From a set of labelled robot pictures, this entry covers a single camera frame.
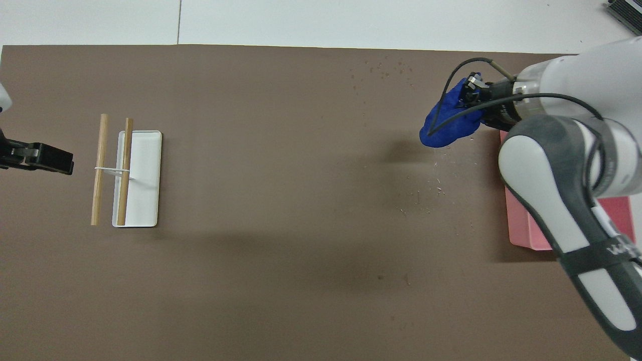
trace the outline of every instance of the brown mat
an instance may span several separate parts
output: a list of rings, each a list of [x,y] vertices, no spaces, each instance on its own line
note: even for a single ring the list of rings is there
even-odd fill
[[[482,55],[5,46],[5,134],[76,168],[0,171],[0,359],[625,359],[551,254],[509,244],[497,132],[419,143]],[[164,134],[156,228],[111,226],[109,178],[89,226],[102,112],[109,166],[126,116]]]

